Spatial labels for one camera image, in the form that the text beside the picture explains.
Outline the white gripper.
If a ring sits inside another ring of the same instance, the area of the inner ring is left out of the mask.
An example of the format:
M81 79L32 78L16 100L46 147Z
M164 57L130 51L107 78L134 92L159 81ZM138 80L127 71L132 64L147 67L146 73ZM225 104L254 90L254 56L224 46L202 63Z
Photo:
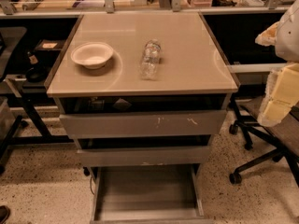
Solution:
M291 6L279 22L255 38L261 46L275 46L276 55L288 62L299 62L299 7ZM279 124L299 102L299 63L287 63L270 72L258 122L265 127Z

